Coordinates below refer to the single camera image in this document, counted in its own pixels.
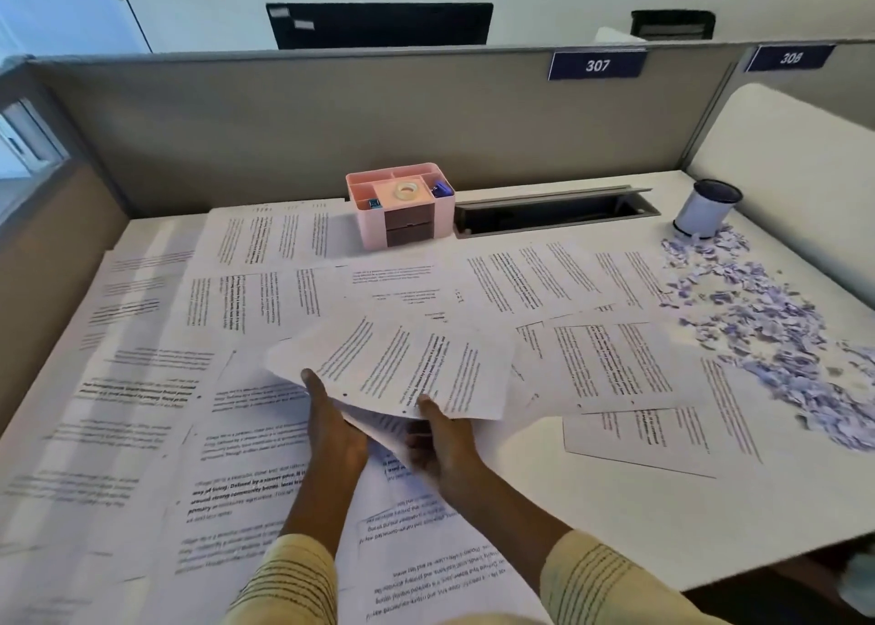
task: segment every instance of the cubicle number sign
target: cubicle number sign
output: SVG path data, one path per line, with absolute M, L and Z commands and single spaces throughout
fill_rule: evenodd
M 763 44 L 745 72 L 819 70 L 835 48 L 835 44 Z
M 550 81 L 563 78 L 635 78 L 647 60 L 646 49 L 601 52 L 554 52 Z

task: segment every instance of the sleeve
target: sleeve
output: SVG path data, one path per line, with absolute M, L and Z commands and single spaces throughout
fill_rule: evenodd
M 595 537 L 570 531 L 541 570 L 541 603 L 556 625 L 716 625 L 692 602 Z
M 337 570 L 323 545 L 283 535 L 228 608 L 222 625 L 323 625 L 337 622 Z

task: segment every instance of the pink desk organizer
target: pink desk organizer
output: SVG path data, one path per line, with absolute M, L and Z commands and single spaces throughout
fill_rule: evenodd
M 449 195 L 432 193 L 438 181 L 443 182 Z M 453 232 L 456 194 L 437 165 L 350 173 L 346 187 L 355 203 L 366 249 L 445 238 Z

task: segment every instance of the right hand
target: right hand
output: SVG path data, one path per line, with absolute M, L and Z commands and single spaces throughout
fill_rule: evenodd
M 471 420 L 447 418 L 428 395 L 420 395 L 417 404 L 425 420 L 408 425 L 404 442 L 410 448 L 410 461 L 437 483 L 453 505 L 465 492 L 465 483 L 486 468 L 477 454 Z

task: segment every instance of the left hand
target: left hand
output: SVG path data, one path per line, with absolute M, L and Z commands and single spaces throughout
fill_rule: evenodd
M 307 435 L 313 458 L 344 460 L 350 468 L 361 471 L 367 463 L 367 436 L 343 419 L 332 403 L 322 380 L 312 369 L 301 372 L 310 393 L 310 421 Z

